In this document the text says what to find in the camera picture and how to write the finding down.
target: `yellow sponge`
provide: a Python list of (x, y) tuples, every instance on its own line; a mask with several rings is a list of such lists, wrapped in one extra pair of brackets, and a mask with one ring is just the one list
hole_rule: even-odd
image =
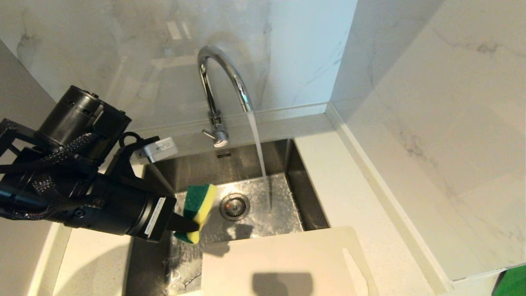
[(208, 214), (212, 209), (216, 195), (217, 187), (212, 184), (188, 187), (183, 217), (199, 224), (199, 230), (194, 232), (175, 232), (174, 236), (176, 238), (191, 244), (199, 242), (199, 232), (208, 220)]

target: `faucet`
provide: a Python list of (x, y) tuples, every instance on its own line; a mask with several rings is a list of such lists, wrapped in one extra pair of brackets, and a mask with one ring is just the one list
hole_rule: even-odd
[(199, 64), (199, 73), (201, 74), (201, 81), (203, 82), (203, 88), (205, 89), (206, 100), (208, 102), (208, 107), (210, 111), (208, 112), (208, 118), (210, 119), (210, 125), (212, 131), (202, 130), (202, 133), (209, 136), (214, 140), (214, 147), (224, 147), (228, 145), (228, 133), (225, 129), (225, 125), (221, 119), (221, 111), (216, 108), (216, 103), (214, 101), (214, 95), (212, 94), (212, 89), (210, 88), (209, 76), (206, 71), (206, 61), (208, 58), (215, 60), (227, 73), (230, 81), (236, 89), (239, 102), (243, 111), (250, 112), (252, 111), (252, 102), (248, 96), (247, 87), (241, 79), (239, 71), (234, 66), (234, 63), (228, 58), (228, 56), (220, 49), (215, 46), (205, 46), (201, 48), (199, 54), (197, 55), (197, 62)]

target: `cutting board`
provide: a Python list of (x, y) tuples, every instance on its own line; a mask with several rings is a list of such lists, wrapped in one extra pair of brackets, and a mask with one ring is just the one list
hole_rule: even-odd
[(351, 227), (211, 244), (203, 253), (205, 296), (377, 296)]

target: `water stream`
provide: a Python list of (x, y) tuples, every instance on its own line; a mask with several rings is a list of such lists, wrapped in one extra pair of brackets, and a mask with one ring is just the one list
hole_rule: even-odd
[(267, 197), (268, 197), (268, 206), (269, 206), (269, 212), (272, 209), (272, 202), (270, 200), (271, 194), (270, 194), (270, 184), (267, 178), (267, 171), (265, 170), (265, 163), (263, 162), (263, 152), (261, 150), (261, 141), (259, 139), (259, 133), (258, 133), (258, 127), (256, 125), (256, 118), (254, 117), (254, 112), (250, 111), (247, 112), (248, 121), (250, 122), (250, 128), (252, 128), (252, 134), (254, 134), (254, 141), (256, 142), (256, 149), (258, 151), (259, 156), (259, 165), (261, 166), (261, 173), (263, 175), (263, 179), (265, 180), (265, 185), (268, 188), (266, 190)]

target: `sink drain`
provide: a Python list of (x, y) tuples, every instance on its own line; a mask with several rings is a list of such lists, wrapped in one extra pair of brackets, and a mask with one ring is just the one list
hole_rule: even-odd
[(228, 221), (239, 221), (248, 215), (250, 202), (248, 198), (239, 193), (227, 195), (221, 201), (221, 215)]

